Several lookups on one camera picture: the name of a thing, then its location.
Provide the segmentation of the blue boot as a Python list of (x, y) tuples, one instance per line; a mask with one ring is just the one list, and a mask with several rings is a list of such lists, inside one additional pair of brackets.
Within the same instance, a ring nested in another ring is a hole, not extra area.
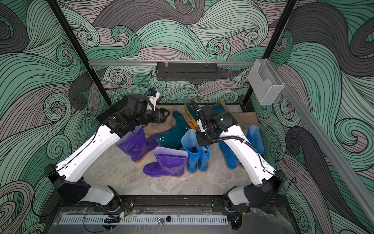
[(181, 139), (182, 147), (188, 153), (187, 170), (189, 173), (195, 173), (198, 170), (197, 163), (201, 156), (201, 146), (196, 138), (196, 130), (189, 129)]
[(199, 164), (198, 164), (198, 169), (201, 172), (205, 172), (208, 169), (208, 162), (209, 162), (209, 157), (210, 157), (210, 147), (209, 146), (204, 146), (201, 149), (201, 156), (199, 159)]
[(229, 168), (231, 170), (236, 169), (237, 166), (240, 164), (240, 161), (236, 157), (234, 152), (223, 141), (219, 142), (219, 147), (220, 147), (221, 152), (223, 153), (227, 168)]
[(256, 148), (259, 154), (262, 155), (265, 151), (265, 147), (262, 140), (260, 129), (255, 125), (250, 126), (246, 134), (246, 137), (250, 141), (250, 143)]

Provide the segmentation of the blue boot front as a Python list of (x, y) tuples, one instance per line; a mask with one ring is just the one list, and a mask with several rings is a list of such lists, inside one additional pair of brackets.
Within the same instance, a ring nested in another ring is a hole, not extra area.
[(198, 169), (201, 172), (205, 172), (208, 169), (208, 162), (209, 162), (209, 157), (210, 157), (210, 147), (209, 146), (204, 146), (201, 149), (201, 156), (199, 159), (199, 164), (198, 164)]

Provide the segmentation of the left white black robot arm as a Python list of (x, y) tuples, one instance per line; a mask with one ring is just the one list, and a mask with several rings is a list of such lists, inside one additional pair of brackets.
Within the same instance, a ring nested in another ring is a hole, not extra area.
[(143, 95), (127, 95), (97, 117), (98, 130), (80, 148), (59, 164), (45, 168), (46, 176), (66, 204), (87, 201), (106, 206), (110, 212), (120, 208), (122, 200), (113, 187), (90, 185), (83, 174), (114, 144), (133, 162), (141, 161), (158, 145), (155, 135), (145, 137), (143, 127), (165, 123), (171, 115), (169, 110), (157, 108), (159, 96), (153, 89)]

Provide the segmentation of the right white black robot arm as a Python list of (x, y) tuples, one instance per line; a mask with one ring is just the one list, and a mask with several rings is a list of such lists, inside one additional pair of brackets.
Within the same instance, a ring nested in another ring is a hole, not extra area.
[(194, 100), (191, 105), (198, 116), (198, 144), (207, 146), (224, 142), (239, 159), (251, 180), (251, 184), (234, 187), (224, 194), (226, 208), (233, 211), (240, 205), (261, 208), (282, 188), (287, 180), (285, 173), (275, 170), (260, 155), (231, 113), (224, 111), (217, 114), (208, 105), (199, 107)]

